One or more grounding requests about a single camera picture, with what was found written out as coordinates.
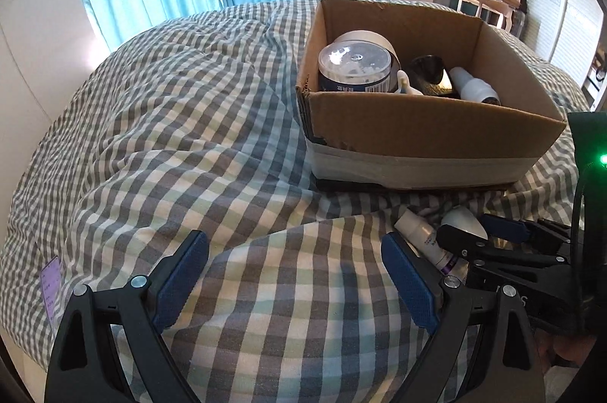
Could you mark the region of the light blue rounded case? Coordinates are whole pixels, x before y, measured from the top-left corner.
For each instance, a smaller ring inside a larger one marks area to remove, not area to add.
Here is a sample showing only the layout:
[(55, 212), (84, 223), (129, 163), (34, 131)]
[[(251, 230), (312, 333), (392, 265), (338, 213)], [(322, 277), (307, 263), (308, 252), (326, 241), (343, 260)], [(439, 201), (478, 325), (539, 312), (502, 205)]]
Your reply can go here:
[(470, 233), (473, 236), (477, 236), (480, 239), (489, 238), (486, 230), (483, 228), (483, 225), (480, 224), (477, 217), (464, 207), (452, 208), (452, 210), (448, 211), (448, 213), (442, 217), (440, 224), (450, 225)]

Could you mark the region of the white cream tube purple band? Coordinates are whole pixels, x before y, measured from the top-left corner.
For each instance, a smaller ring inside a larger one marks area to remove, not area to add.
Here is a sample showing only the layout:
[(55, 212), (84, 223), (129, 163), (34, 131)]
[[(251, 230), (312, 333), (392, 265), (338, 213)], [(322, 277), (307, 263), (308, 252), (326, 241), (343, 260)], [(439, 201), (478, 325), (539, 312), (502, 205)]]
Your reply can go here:
[(464, 282), (468, 262), (442, 249), (436, 239), (436, 230), (422, 217), (406, 209), (394, 224), (395, 229), (443, 275), (452, 275)]

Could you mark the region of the white small hair dryer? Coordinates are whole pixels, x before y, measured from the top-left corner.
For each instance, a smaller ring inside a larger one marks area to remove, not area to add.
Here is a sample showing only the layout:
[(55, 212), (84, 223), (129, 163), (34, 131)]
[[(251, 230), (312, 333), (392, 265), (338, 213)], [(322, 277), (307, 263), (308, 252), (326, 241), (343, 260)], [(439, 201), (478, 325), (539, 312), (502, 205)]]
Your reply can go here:
[(454, 67), (448, 71), (452, 85), (464, 101), (500, 105), (501, 100), (497, 91), (480, 78), (472, 76), (462, 67)]

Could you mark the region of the black round sunglasses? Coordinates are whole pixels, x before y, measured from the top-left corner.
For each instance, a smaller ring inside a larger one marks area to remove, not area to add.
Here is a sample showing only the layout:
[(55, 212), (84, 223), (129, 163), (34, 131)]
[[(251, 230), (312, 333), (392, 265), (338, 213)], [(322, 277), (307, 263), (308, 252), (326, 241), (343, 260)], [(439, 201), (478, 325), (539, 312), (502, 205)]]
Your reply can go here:
[(458, 99), (445, 63), (439, 56), (427, 55), (413, 59), (405, 72), (413, 88), (425, 96)]

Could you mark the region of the clear plastic cotton swab container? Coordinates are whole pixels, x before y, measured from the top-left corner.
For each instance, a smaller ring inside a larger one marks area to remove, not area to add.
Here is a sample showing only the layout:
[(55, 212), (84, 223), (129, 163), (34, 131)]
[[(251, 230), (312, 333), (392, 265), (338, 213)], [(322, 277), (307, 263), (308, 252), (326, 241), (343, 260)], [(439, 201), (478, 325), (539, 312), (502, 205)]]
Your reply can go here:
[(360, 40), (334, 42), (318, 56), (322, 91), (389, 93), (392, 56), (383, 46)]

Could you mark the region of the white tape roll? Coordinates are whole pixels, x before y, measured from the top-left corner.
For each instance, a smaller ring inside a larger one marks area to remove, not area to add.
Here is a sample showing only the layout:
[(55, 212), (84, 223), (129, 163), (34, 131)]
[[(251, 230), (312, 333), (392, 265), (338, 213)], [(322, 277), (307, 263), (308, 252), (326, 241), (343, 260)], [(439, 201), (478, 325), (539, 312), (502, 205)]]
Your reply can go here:
[(334, 40), (334, 42), (348, 41), (348, 40), (360, 40), (360, 41), (371, 42), (376, 45), (383, 46), (384, 49), (387, 49), (390, 52), (393, 62), (392, 62), (392, 71), (391, 71), (391, 91), (389, 91), (389, 93), (393, 93), (393, 91), (397, 91), (398, 90), (397, 73), (401, 70), (401, 64), (398, 59), (398, 56), (396, 55), (396, 52), (395, 52), (395, 49), (394, 49), (394, 46), (392, 45), (392, 43), (387, 38), (380, 35), (379, 33), (376, 33), (373, 31), (368, 31), (368, 30), (354, 30), (354, 31), (350, 31), (350, 32), (341, 34), (340, 36), (338, 36), (337, 39)]

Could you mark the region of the purple quilt label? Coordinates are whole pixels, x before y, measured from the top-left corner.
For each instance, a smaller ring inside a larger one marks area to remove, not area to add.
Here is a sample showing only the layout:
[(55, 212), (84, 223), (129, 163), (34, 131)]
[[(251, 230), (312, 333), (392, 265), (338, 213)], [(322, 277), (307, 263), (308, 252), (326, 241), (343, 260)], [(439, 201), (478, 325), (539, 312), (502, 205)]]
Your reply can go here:
[(52, 328), (52, 333), (57, 332), (57, 320), (55, 320), (55, 304), (59, 297), (62, 286), (61, 261), (59, 257), (53, 257), (48, 264), (41, 269), (40, 287), (44, 310), (47, 320)]

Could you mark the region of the open cardboard box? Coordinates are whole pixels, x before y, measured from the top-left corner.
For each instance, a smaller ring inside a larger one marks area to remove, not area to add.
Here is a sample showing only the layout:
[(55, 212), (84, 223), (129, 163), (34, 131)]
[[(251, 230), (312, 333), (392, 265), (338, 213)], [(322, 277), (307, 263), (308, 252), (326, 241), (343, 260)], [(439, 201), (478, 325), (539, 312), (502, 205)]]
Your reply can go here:
[[(435, 55), (466, 69), (494, 88), (499, 104), (323, 91), (321, 50), (355, 30), (385, 37), (402, 63)], [(295, 84), (314, 176), (399, 190), (519, 181), (566, 126), (522, 49), (513, 35), (431, 3), (321, 0)]]

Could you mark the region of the grey checked bed quilt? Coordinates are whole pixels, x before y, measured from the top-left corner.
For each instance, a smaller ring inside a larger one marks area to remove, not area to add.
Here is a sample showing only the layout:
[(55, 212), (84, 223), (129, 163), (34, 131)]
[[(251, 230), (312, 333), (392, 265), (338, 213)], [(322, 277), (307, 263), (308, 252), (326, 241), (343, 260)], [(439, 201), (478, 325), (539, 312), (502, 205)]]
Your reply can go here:
[(320, 189), (294, 88), (317, 5), (169, 20), (74, 94), (17, 184), (1, 252), (1, 325), (37, 369), (55, 340), (40, 287), (53, 257), (58, 326), (76, 285), (121, 287), (198, 229), (211, 255), (164, 338), (200, 399), (386, 402), (427, 339), (381, 261), (403, 210), (569, 222), (569, 132), (504, 192)]

